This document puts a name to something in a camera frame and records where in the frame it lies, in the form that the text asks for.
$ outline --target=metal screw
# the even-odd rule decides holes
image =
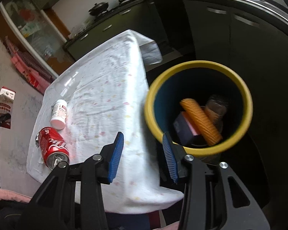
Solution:
[[[59,168],[65,168],[67,166],[67,162],[63,161],[63,162],[59,162],[58,164]]]
[[[227,169],[228,168],[228,164],[226,163],[226,162],[220,162],[220,167],[222,168],[222,169]]]
[[[186,159],[187,161],[193,161],[193,160],[194,160],[194,156],[192,156],[192,155],[185,155],[185,159]]]
[[[101,160],[103,157],[100,155],[100,154],[95,154],[94,156],[93,156],[93,160],[94,161],[99,161],[99,160]]]

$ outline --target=yellow rim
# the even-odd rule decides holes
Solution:
[[[216,62],[211,62],[211,61],[197,60],[197,61],[184,62],[176,66],[173,66],[169,68],[168,70],[164,71],[163,73],[161,73],[155,79],[155,81],[151,84],[150,90],[147,94],[145,106],[144,106],[145,120],[148,125],[148,128],[151,130],[152,134],[159,142],[162,143],[163,132],[157,125],[155,113],[154,113],[154,101],[155,101],[156,94],[159,91],[160,87],[163,85],[163,83],[166,80],[168,80],[171,76],[173,76],[174,74],[182,70],[195,68],[195,67],[210,68],[210,69],[214,69],[225,74],[236,84],[243,98],[243,117],[242,117],[242,120],[238,129],[230,138],[228,138],[226,141],[222,142],[221,144],[217,144],[213,147],[208,147],[208,148],[192,149],[192,148],[184,147],[185,151],[188,154],[201,157],[201,156],[208,156],[208,155],[221,153],[231,148],[232,146],[234,146],[244,136],[252,120],[253,102],[252,102],[251,93],[247,85],[245,84],[245,82],[242,80],[242,78],[238,74],[236,74],[233,70],[229,69],[228,67],[224,65],[221,65]]]

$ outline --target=cabinet door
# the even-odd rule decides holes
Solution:
[[[158,10],[156,8],[155,2],[153,0],[149,0],[147,2],[148,8],[149,8],[149,13],[151,14],[151,18],[152,18],[152,22],[154,23],[154,27],[155,27],[155,33],[156,36],[154,38],[154,40],[157,43],[166,41],[168,42],[168,38],[166,36],[166,32],[164,30],[160,15],[158,13]]]
[[[282,195],[286,204],[288,36],[251,14],[232,12],[230,67],[252,94],[254,113],[249,133],[262,156],[271,195]]]
[[[134,30],[146,37],[155,38],[156,28],[153,26],[152,17],[145,2],[125,9],[119,13],[120,19],[124,22],[124,29]]]
[[[118,14],[114,15],[75,41],[68,48],[68,52],[75,60],[78,60],[100,44],[123,31],[125,31],[125,29],[120,16]]]
[[[229,64],[230,9],[213,3],[184,0],[197,60]]]

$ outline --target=can pull tab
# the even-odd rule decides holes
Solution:
[[[60,157],[56,157],[53,166],[57,166],[61,161],[63,161],[63,159],[61,159]]]

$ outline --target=white pill bottle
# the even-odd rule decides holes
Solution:
[[[57,130],[64,129],[67,115],[67,102],[63,99],[57,100],[52,106],[50,124]]]

